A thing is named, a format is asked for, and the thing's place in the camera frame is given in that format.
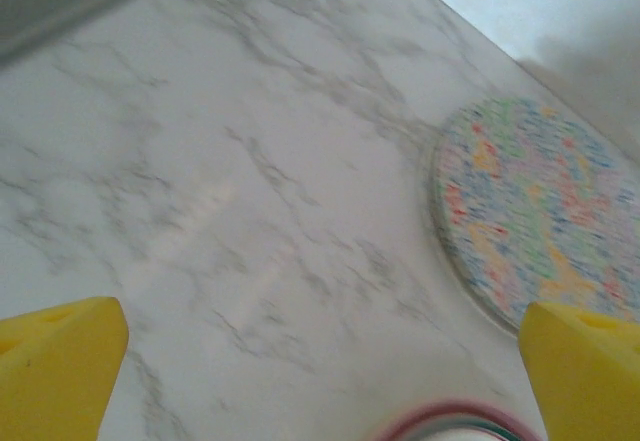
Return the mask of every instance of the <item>round coaster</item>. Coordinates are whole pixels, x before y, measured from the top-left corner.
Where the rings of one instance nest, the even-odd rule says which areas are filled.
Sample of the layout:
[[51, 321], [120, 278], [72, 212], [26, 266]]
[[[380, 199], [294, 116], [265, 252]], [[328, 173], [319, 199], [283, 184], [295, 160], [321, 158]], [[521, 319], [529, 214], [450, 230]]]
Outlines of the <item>round coaster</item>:
[[525, 99], [450, 119], [430, 210], [472, 294], [517, 329], [544, 300], [640, 320], [640, 193], [630, 163], [586, 123]]

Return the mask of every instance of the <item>white marble surface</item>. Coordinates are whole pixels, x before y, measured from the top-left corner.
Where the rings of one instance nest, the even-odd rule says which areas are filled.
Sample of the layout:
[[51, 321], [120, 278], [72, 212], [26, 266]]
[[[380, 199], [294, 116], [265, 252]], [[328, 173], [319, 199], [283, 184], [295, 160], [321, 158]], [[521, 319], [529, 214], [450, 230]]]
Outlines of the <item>white marble surface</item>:
[[438, 0], [132, 0], [0, 76], [0, 316], [115, 295], [100, 439], [361, 439], [515, 340], [425, 235], [418, 160], [489, 95], [572, 116]]
[[443, 0], [640, 164], [640, 0]]

